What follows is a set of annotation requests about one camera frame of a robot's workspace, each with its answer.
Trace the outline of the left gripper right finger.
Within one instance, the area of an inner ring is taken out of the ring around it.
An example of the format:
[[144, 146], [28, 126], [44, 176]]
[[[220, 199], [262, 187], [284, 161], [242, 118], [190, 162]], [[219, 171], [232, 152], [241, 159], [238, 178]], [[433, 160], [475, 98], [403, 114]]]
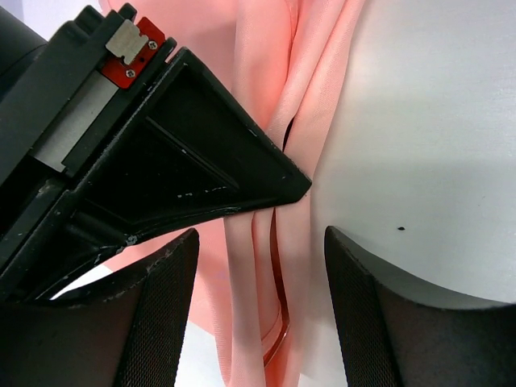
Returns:
[[514, 385], [514, 304], [425, 281], [336, 227], [324, 256], [350, 386]]

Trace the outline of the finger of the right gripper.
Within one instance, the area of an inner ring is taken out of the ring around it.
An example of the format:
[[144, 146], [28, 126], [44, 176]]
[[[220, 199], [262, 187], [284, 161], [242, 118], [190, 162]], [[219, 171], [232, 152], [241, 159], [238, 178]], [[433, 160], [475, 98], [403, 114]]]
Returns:
[[60, 280], [124, 248], [229, 214], [299, 201], [310, 179], [188, 49], [144, 60], [64, 159], [73, 212]]

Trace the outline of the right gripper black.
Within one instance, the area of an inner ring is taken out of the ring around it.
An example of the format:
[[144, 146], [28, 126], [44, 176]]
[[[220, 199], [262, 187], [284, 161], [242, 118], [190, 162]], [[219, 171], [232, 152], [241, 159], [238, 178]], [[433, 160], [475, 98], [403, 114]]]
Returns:
[[2, 289], [17, 289], [38, 265], [48, 287], [87, 264], [56, 251], [74, 220], [106, 225], [102, 257], [175, 231], [171, 214], [133, 224], [90, 194], [157, 95], [176, 41], [130, 5], [107, 16], [86, 7], [46, 43], [2, 19], [6, 46], [27, 48], [2, 75]]

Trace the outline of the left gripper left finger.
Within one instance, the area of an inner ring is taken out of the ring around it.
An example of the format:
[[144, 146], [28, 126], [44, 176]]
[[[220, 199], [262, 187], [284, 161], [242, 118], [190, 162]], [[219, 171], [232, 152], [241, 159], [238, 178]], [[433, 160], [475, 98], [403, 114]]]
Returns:
[[54, 300], [2, 304], [2, 385], [174, 385], [198, 253], [189, 229]]

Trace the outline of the pink cloth napkin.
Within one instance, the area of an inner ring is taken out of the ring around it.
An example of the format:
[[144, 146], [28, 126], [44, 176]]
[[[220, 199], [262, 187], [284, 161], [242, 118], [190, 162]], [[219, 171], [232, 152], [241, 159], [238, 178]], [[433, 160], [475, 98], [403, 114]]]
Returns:
[[[361, 1], [137, 1], [189, 47], [267, 136], [313, 176]], [[199, 226], [191, 320], [216, 341], [227, 386], [295, 386], [312, 268], [310, 196]]]

